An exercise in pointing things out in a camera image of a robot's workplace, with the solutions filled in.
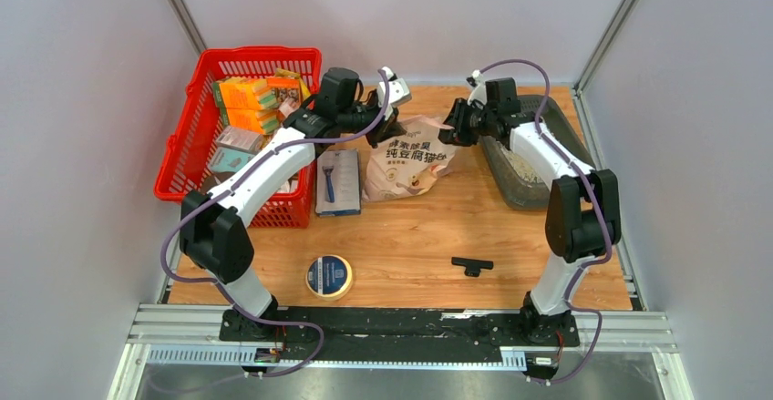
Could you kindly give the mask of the pink cat litter bag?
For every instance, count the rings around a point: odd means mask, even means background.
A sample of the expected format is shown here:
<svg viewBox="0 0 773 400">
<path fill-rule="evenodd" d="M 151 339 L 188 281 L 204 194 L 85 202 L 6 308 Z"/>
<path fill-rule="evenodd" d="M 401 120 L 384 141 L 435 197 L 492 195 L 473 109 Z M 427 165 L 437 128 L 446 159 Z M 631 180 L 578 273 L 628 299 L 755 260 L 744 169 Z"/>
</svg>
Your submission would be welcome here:
<svg viewBox="0 0 773 400">
<path fill-rule="evenodd" d="M 449 171 L 457 148 L 439 140 L 439 133 L 448 128 L 442 118 L 414 116 L 401 126 L 403 135 L 370 153 L 362 190 L 367 202 L 423 195 Z"/>
</svg>

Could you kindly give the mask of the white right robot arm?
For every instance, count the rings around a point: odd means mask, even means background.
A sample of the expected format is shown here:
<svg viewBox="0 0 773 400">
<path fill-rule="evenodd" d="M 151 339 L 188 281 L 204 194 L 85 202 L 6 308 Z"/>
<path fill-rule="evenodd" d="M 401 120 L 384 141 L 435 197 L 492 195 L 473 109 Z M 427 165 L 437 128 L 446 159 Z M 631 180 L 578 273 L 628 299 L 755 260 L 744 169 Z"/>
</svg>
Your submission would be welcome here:
<svg viewBox="0 0 773 400">
<path fill-rule="evenodd" d="M 520 318 L 523 338 L 543 344 L 556 332 L 553 316 L 574 310 L 572 298 L 587 271 L 611 259 L 621 237 L 618 180 L 611 170 L 584 163 L 552 135 L 542 118 L 544 105 L 525 110 L 513 79 L 472 76 L 468 82 L 473 90 L 454 101 L 439 140 L 470 147 L 493 138 L 525 159 L 550 192 L 545 235 L 551 254 Z"/>
</svg>

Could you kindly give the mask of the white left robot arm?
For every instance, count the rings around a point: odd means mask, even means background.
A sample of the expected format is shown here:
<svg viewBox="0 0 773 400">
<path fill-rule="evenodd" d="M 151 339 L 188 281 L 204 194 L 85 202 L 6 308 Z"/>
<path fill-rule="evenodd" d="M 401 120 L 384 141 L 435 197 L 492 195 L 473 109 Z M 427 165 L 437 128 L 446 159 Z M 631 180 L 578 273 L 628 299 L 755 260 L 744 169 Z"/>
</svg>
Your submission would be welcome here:
<svg viewBox="0 0 773 400">
<path fill-rule="evenodd" d="M 279 325 L 273 295 L 252 268 L 255 249 L 248 227 L 264 204 L 293 175 L 316 161 L 331 145 L 364 137 L 375 146 L 397 134 L 399 106 L 411 99 L 406 81 L 390 68 L 368 101 L 360 101 L 358 74 L 332 67 L 318 91 L 287 116 L 271 141 L 226 181 L 202 193 L 192 190 L 171 232 L 179 249 L 207 272 L 214 284 L 244 315 L 243 328 L 265 341 Z"/>
</svg>

